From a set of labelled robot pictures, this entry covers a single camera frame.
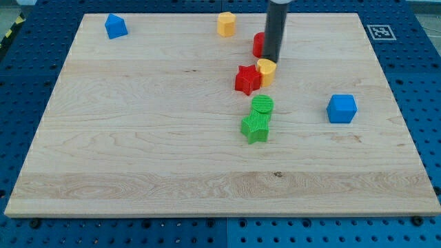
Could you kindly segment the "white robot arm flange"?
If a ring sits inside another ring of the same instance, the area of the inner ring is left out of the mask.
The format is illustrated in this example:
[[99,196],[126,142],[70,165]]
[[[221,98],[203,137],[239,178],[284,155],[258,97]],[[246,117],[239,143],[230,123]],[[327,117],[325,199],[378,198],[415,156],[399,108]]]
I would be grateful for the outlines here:
[[275,4],[283,5],[283,4],[291,3],[293,0],[270,0],[270,1]]

